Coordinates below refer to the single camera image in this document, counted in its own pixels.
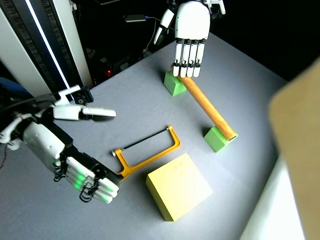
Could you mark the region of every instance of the beige blurry object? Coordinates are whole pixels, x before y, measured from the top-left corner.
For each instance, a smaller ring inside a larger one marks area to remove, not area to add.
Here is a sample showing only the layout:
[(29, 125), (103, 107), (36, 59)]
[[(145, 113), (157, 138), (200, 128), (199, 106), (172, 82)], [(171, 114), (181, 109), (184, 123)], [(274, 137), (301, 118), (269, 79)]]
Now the beige blurry object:
[(304, 235), (320, 239), (320, 60), (279, 91), (270, 121), (284, 154)]

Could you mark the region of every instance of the red wire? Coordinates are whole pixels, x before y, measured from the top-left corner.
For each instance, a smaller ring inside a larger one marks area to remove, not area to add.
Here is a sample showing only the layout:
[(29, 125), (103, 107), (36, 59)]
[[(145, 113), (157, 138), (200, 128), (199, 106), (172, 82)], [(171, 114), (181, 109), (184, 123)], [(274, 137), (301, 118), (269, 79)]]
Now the red wire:
[(6, 159), (7, 159), (7, 146), (8, 146), (8, 145), (5, 145), (5, 148), (4, 148), (4, 156), (3, 156), (3, 160), (2, 160), (2, 164), (1, 164), (1, 166), (0, 166), (0, 169), (2, 169), (2, 167), (4, 166), (5, 161), (6, 161)]

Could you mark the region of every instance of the white light strip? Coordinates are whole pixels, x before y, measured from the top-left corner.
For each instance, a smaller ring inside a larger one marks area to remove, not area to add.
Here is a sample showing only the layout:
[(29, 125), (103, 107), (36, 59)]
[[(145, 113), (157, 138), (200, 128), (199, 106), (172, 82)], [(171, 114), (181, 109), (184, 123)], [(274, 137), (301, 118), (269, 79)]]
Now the white light strip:
[(56, 57), (55, 57), (55, 55), (54, 55), (54, 52), (52, 51), (52, 49), (51, 49), (51, 47), (50, 47), (50, 44), (49, 44), (49, 42), (48, 42), (48, 40), (47, 40), (47, 38), (46, 38), (46, 35), (45, 35), (45, 33), (44, 33), (41, 25), (40, 25), (40, 22), (39, 22), (39, 20), (38, 20), (38, 18), (37, 18), (37, 15), (36, 15), (36, 13), (35, 13), (32, 5), (31, 5), (31, 3), (30, 3), (30, 0), (25, 0), (25, 3), (27, 4), (27, 6), (28, 6), (28, 8), (29, 8), (29, 10), (30, 10), (30, 13), (31, 13), (31, 15), (32, 15), (32, 17), (33, 17), (33, 20), (35, 21), (35, 24), (36, 24), (37, 28), (39, 29), (39, 32), (40, 32), (40, 34), (41, 34), (41, 36), (42, 36), (42, 39), (43, 39), (43, 41), (44, 41), (44, 43), (45, 43), (45, 45), (46, 45), (46, 48), (48, 49), (48, 51), (49, 51), (49, 53), (50, 53), (50, 55), (51, 55), (51, 57), (52, 57), (52, 60), (53, 60), (53, 62), (54, 62), (54, 64), (55, 64), (56, 68), (58, 69), (62, 80), (64, 81), (64, 84), (65, 84), (66, 88), (69, 89), (70, 86), (69, 86), (69, 84), (68, 84), (68, 82), (67, 82), (67, 80), (66, 80), (66, 78), (65, 78), (64, 73), (62, 72), (62, 70), (61, 70), (61, 68), (60, 68), (60, 66), (59, 66), (59, 63), (58, 63), (58, 61), (57, 61), (57, 59), (56, 59)]

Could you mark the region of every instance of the yellow cube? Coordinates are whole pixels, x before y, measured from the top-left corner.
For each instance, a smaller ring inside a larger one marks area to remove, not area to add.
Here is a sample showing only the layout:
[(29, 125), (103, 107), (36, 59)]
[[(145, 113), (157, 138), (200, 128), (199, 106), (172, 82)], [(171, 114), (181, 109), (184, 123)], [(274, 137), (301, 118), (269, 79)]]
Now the yellow cube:
[(149, 173), (145, 184), (165, 221), (176, 221), (212, 194), (187, 153)]

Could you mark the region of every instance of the wooden stick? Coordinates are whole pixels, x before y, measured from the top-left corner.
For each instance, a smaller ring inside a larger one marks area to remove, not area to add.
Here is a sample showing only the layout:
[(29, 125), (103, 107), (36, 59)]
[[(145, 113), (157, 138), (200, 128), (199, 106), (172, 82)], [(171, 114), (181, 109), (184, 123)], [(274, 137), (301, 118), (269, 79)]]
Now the wooden stick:
[(196, 83), (190, 77), (180, 77), (178, 79), (184, 84), (186, 89), (202, 107), (208, 117), (217, 126), (217, 128), (222, 132), (222, 134), (231, 140), (236, 137), (235, 131), (228, 125), (217, 109), (212, 105), (206, 95), (201, 91), (201, 89), (196, 85)]

